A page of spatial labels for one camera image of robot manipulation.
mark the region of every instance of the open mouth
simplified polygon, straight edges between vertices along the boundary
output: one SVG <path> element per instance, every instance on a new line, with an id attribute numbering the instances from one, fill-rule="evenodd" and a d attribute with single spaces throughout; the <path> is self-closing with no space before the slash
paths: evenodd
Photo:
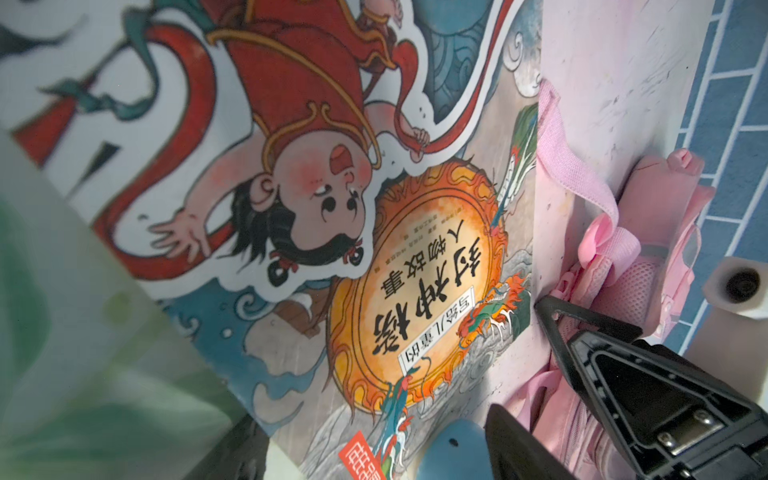
<path id="1" fill-rule="evenodd" d="M 352 154 L 349 152 L 349 148 L 344 145 L 336 145 L 331 150 L 330 158 L 331 174 L 338 175 L 347 168 L 352 168 Z"/>

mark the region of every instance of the red label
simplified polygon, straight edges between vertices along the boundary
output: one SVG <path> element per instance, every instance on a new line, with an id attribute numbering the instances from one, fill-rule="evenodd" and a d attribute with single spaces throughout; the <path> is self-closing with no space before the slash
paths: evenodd
<path id="1" fill-rule="evenodd" d="M 371 448 L 362 432 L 357 432 L 346 447 L 339 452 L 339 458 L 354 480 L 385 480 L 381 465 L 373 458 Z"/>

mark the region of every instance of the ear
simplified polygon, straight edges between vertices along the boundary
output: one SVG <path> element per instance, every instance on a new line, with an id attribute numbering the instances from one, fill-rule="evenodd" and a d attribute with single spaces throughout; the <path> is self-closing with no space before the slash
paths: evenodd
<path id="1" fill-rule="evenodd" d="M 250 204 L 257 212 L 264 212 L 272 207 L 277 198 L 277 185 L 272 175 L 262 172 L 253 178 L 250 184 Z"/>

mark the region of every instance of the black hair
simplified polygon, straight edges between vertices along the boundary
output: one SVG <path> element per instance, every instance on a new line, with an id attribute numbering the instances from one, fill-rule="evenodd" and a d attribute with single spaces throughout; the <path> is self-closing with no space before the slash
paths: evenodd
<path id="1" fill-rule="evenodd" d="M 232 224 L 237 238 L 232 255 L 245 252 L 250 248 L 249 262 L 256 259 L 263 262 L 266 257 L 266 240 L 270 239 L 280 257 L 299 265 L 328 265 L 353 251 L 353 248 L 349 262 L 355 266 L 360 265 L 363 255 L 362 247 L 356 247 L 357 241 L 344 233 L 339 233 L 330 242 L 311 250 L 301 250 L 297 247 L 290 237 L 296 214 L 283 205 L 279 194 L 272 206 L 264 212 L 255 211 L 250 202 L 252 182 L 253 179 L 245 181 L 234 191 Z M 274 286 L 280 286 L 288 280 L 289 272 L 280 266 L 279 260 L 273 261 L 267 268 L 267 272 Z"/>

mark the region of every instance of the pink mesh pocket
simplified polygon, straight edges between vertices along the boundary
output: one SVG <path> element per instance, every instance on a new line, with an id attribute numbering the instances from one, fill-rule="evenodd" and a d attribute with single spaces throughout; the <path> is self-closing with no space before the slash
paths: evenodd
<path id="1" fill-rule="evenodd" d="M 662 264 L 661 258 L 638 257 L 615 284 L 600 291 L 592 309 L 644 328 Z"/>

